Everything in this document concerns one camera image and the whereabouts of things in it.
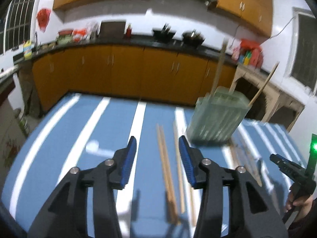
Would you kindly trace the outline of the person right hand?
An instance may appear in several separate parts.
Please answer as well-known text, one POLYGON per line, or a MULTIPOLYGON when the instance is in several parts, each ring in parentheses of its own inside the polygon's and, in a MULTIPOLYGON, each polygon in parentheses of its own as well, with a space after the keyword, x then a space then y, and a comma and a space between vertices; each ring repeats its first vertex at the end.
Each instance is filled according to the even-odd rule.
POLYGON ((300 213, 303 215, 307 215, 312 208, 313 205, 313 196, 301 196, 299 198, 295 198, 293 187, 290 187, 290 192, 288 194, 286 204, 285 204, 285 212, 288 212, 293 207, 300 207, 300 213))

